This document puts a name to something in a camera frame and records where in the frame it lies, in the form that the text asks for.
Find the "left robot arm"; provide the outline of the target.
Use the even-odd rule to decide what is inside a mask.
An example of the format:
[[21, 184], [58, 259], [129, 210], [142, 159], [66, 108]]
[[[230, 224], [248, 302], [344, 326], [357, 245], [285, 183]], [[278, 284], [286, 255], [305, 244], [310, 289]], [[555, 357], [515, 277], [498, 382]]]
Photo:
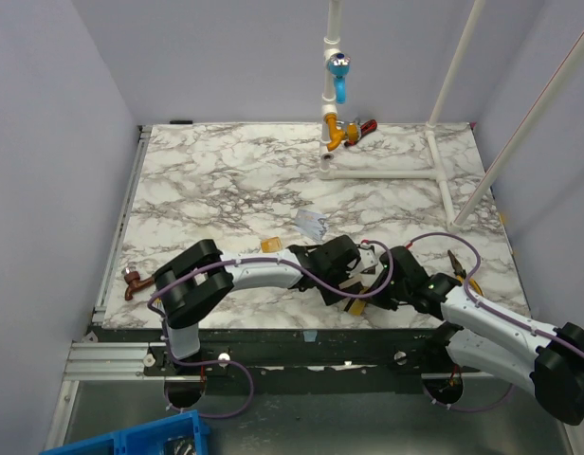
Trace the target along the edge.
[[228, 254], [212, 239], [189, 247], [153, 275], [170, 348], [166, 362], [176, 373], [191, 373], [199, 360], [199, 322], [229, 293], [274, 287], [319, 290], [332, 305], [357, 294], [361, 283], [345, 283], [374, 270], [372, 246], [347, 235], [315, 246], [292, 245], [258, 255]]

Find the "beige leather card holder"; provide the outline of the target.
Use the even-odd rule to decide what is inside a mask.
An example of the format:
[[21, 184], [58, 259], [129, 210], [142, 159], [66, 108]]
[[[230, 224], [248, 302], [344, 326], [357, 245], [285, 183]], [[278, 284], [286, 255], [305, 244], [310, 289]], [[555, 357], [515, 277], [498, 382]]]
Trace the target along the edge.
[[359, 294], [364, 288], [363, 282], [359, 276], [352, 277], [351, 279], [341, 283], [339, 289], [346, 293]]

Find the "gold card with magnetic stripe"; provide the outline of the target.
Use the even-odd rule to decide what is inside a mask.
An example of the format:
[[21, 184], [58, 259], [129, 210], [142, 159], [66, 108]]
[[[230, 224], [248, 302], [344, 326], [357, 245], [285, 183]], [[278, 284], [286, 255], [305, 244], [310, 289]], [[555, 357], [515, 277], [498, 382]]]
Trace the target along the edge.
[[367, 302], [365, 300], [349, 299], [344, 307], [344, 311], [351, 316], [360, 317], [366, 306]]

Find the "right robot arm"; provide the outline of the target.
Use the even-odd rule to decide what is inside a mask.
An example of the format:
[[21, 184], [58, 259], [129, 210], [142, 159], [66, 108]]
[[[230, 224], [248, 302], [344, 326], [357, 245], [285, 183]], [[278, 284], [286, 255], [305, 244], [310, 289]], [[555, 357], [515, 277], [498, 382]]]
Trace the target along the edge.
[[456, 364], [489, 373], [530, 393], [558, 421], [583, 422], [584, 329], [523, 317], [445, 273], [429, 275], [403, 246], [379, 261], [370, 303], [392, 311], [407, 304], [441, 322], [424, 351], [433, 370]]

